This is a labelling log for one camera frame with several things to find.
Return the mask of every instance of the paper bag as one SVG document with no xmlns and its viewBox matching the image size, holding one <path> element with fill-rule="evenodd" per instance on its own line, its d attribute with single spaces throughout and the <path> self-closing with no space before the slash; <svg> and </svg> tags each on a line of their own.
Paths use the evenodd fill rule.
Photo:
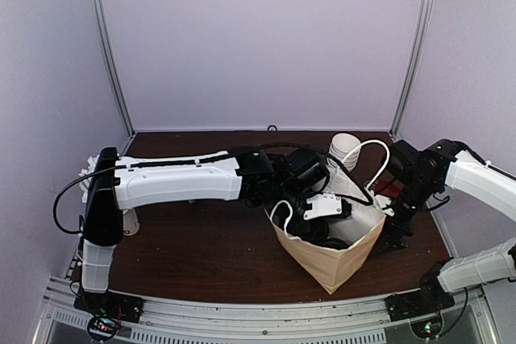
<svg viewBox="0 0 516 344">
<path fill-rule="evenodd" d="M 292 240 L 274 223 L 273 227 L 285 250 L 332 294 L 362 267 L 380 235 L 384 221 L 385 214 L 377 200 L 372 206 L 353 203 L 350 218 L 329 221 L 330 237 L 349 243 L 351 246 L 346 250 Z"/>
</svg>

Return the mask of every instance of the light purple wall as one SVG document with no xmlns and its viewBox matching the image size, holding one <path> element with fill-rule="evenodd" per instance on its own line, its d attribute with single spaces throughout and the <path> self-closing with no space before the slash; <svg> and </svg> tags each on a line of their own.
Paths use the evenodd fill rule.
<svg viewBox="0 0 516 344">
<path fill-rule="evenodd" d="M 53 225 L 54 196 L 126 136 L 91 1 L 0 0 L 0 10 L 0 341 L 22 343 L 77 242 Z M 73 190 L 60 217 L 76 228 L 81 211 Z"/>
<path fill-rule="evenodd" d="M 104 0 L 137 130 L 386 129 L 420 0 Z"/>
<path fill-rule="evenodd" d="M 461 139 L 516 172 L 516 0 L 435 0 L 401 137 L 417 147 Z M 440 215 L 460 255 L 516 235 L 516 224 L 466 195 Z M 486 292 L 504 342 L 514 341 L 516 287 Z"/>
</svg>

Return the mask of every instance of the red component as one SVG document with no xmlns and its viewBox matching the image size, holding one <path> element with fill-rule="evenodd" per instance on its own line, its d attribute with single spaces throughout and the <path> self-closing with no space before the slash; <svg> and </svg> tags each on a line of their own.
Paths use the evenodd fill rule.
<svg viewBox="0 0 516 344">
<path fill-rule="evenodd" d="M 374 191 L 381 191 L 388 184 L 389 180 L 380 179 L 374 184 Z M 401 191 L 402 189 L 400 187 L 397 187 L 396 184 L 391 184 L 385 190 L 381 191 L 380 195 L 384 195 L 386 197 L 397 197 Z"/>
</svg>

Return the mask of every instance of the dark brown table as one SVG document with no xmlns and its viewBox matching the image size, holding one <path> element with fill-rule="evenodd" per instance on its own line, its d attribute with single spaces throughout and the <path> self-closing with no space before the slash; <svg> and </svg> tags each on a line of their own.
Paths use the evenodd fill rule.
<svg viewBox="0 0 516 344">
<path fill-rule="evenodd" d="M 142 133 L 128 155 L 200 155 L 235 145 L 278 141 L 309 143 L 327 150 L 334 132 Z M 362 140 L 386 133 L 357 132 Z M 370 179 L 383 149 L 367 146 L 353 171 Z M 137 210 L 138 234 L 117 247 L 111 271 L 114 290 L 146 296 L 224 303 L 342 300 L 400 292 L 418 286 L 435 261 L 448 257 L 429 213 L 414 219 L 409 248 L 370 257 L 339 290 L 328 295 L 281 247 L 262 209 L 231 201 L 147 205 Z"/>
</svg>

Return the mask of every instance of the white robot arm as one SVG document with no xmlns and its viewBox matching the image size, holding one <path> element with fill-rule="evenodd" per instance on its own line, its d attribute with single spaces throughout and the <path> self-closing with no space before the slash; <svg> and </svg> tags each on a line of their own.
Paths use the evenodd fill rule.
<svg viewBox="0 0 516 344">
<path fill-rule="evenodd" d="M 387 219 L 384 247 L 401 246 L 403 236 L 410 235 L 412 216 L 430 195 L 446 187 L 467 193 L 516 222 L 516 177 L 485 162 L 465 144 L 441 140 L 425 151 L 416 151 L 399 141 L 391 146 L 391 154 L 389 170 L 405 187 L 393 200 L 395 216 Z M 453 305 L 450 293 L 514 278 L 515 261 L 516 238 L 511 238 L 487 251 L 437 263 L 421 279 L 419 291 L 386 299 L 391 319 L 415 317 L 421 311 L 432 313 L 436 307 Z"/>
<path fill-rule="evenodd" d="M 320 217 L 343 218 L 351 208 L 341 197 L 311 192 L 329 172 L 319 155 L 304 148 L 287 156 L 220 151 L 166 159 L 119 158 L 114 148 L 106 148 L 96 169 L 106 168 L 114 170 L 96 177 L 88 192 L 81 269 L 81 287 L 87 293 L 103 294 L 108 289 L 114 249 L 123 236 L 123 210 L 201 199 L 245 200 L 265 206 L 287 200 L 297 215 L 288 224 L 289 232 L 316 242 L 309 234 Z"/>
<path fill-rule="evenodd" d="M 468 193 L 516 222 L 516 180 L 488 164 L 482 164 L 468 151 L 450 163 L 447 187 Z M 455 292 L 476 284 L 516 277 L 514 258 L 516 238 L 466 258 L 452 259 L 441 269 L 439 283 L 445 292 Z"/>
</svg>

